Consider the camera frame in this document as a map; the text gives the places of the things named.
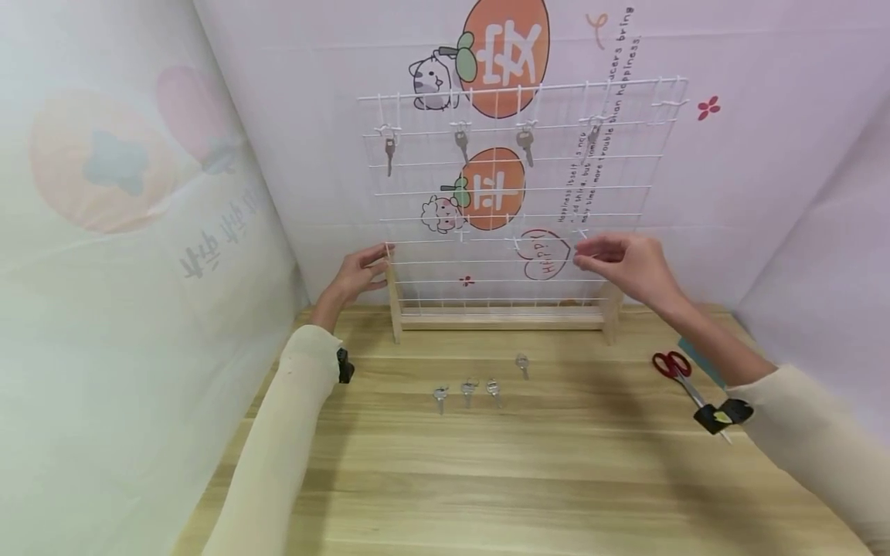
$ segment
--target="red flower illustration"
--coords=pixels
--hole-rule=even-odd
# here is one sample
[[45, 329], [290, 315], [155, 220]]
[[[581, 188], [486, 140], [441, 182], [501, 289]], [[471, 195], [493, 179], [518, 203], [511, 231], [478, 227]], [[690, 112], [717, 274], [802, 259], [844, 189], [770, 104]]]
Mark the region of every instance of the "red flower illustration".
[[717, 95], [712, 96], [708, 102], [699, 102], [699, 110], [701, 110], [699, 121], [708, 117], [708, 114], [719, 112], [720, 105], [717, 104]]

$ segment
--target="heart drawing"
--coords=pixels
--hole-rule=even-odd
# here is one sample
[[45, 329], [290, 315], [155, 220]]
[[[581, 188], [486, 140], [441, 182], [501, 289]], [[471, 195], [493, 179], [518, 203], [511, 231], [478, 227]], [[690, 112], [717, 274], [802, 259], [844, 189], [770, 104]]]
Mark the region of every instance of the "heart drawing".
[[569, 259], [571, 247], [549, 230], [528, 230], [522, 234], [519, 256], [529, 280], [549, 280], [560, 273]]

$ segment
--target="cartoon sheep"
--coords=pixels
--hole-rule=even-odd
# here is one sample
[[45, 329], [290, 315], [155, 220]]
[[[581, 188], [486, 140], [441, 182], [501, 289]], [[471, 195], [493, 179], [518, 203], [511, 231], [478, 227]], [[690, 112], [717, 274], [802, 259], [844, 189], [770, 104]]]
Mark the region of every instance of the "cartoon sheep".
[[446, 234], [451, 230], [464, 226], [464, 216], [457, 208], [453, 197], [430, 197], [428, 203], [424, 203], [424, 213], [421, 220], [431, 231]]

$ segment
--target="sleeve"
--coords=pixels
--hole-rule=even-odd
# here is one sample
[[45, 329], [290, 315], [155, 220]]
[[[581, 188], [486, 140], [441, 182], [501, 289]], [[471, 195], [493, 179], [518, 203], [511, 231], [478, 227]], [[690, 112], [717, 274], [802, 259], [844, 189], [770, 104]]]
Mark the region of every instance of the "sleeve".
[[890, 453], [818, 383], [783, 366], [728, 388], [754, 408], [745, 432], [869, 547], [890, 556]]
[[303, 484], [321, 406], [339, 377], [340, 341], [302, 326], [281, 352], [254, 419], [205, 556], [285, 553], [290, 512]]

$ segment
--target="forearm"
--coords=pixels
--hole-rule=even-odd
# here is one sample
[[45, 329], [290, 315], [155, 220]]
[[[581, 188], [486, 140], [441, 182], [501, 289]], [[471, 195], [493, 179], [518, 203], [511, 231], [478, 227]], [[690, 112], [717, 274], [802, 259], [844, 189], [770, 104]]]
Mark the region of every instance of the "forearm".
[[754, 408], [743, 427], [777, 467], [890, 556], [890, 454], [836, 398], [791, 366], [726, 393]]
[[714, 365], [729, 386], [751, 384], [776, 370], [773, 363], [761, 357], [685, 297], [677, 297], [653, 309]]
[[339, 341], [314, 326], [297, 330], [254, 419], [206, 556], [283, 554], [319, 411], [336, 384]]
[[890, 556], [890, 455], [819, 384], [777, 368], [683, 300], [655, 309], [754, 408], [745, 432], [872, 550]]
[[333, 287], [329, 287], [319, 296], [319, 300], [312, 307], [309, 315], [309, 324], [324, 328], [330, 334], [334, 333], [337, 319], [345, 305], [345, 295]]

